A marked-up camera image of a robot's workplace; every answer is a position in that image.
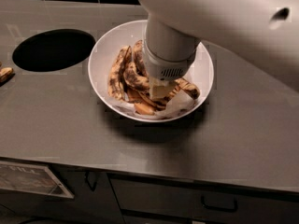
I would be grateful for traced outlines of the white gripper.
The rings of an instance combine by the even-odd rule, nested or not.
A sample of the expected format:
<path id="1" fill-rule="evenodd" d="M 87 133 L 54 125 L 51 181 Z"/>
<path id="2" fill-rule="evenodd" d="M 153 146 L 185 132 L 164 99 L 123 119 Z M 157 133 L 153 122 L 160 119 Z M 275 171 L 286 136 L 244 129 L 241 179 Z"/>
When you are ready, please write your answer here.
<path id="1" fill-rule="evenodd" d="M 150 51 L 143 42 L 143 62 L 149 78 L 149 98 L 158 100 L 168 96 L 177 86 L 175 79 L 183 77 L 193 64 L 196 56 L 194 51 L 188 58 L 181 61 L 168 61 Z"/>

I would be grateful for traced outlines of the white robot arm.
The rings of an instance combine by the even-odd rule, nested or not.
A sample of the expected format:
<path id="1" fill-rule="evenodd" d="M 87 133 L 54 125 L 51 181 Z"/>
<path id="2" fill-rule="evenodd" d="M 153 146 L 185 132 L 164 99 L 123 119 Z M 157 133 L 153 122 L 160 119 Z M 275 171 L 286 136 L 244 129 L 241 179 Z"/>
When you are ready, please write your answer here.
<path id="1" fill-rule="evenodd" d="M 299 89 L 299 0 L 138 0 L 149 73 L 186 67 L 207 41 Z"/>

